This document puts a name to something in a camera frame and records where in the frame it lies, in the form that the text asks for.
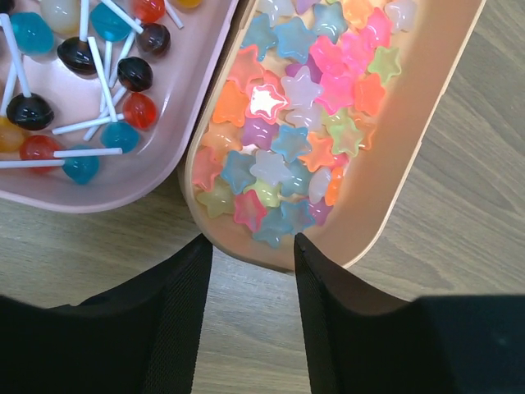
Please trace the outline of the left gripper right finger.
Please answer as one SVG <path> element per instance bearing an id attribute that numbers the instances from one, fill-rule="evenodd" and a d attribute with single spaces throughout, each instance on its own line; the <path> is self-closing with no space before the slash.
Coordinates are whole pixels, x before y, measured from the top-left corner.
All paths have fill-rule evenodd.
<path id="1" fill-rule="evenodd" d="M 522 295 L 401 300 L 294 239 L 314 393 L 521 393 Z"/>

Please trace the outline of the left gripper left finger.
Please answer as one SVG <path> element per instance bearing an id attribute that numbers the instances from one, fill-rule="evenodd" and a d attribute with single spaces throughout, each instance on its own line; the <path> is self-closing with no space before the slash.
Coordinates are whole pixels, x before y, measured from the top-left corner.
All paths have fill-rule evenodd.
<path id="1" fill-rule="evenodd" d="M 204 236 L 78 305 L 1 299 L 4 393 L 189 393 L 212 268 Z"/>

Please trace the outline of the orange tray of star candies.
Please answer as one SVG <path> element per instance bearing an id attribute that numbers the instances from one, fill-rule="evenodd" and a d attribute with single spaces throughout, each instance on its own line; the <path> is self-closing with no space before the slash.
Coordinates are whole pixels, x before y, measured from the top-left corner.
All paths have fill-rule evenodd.
<path id="1" fill-rule="evenodd" d="M 394 37 L 402 72 L 388 85 L 372 147 L 351 160 L 340 202 L 326 224 L 306 232 L 307 238 L 340 266 L 347 268 L 359 261 L 384 229 L 483 7 L 482 1 L 421 1 L 413 29 Z M 291 238 L 274 249 L 255 241 L 231 216 L 210 218 L 197 202 L 191 183 L 199 142 L 255 11 L 255 2 L 242 1 L 233 16 L 207 103 L 180 171 L 180 186 L 200 231 L 218 249 L 247 263 L 288 272 L 294 267 Z"/>

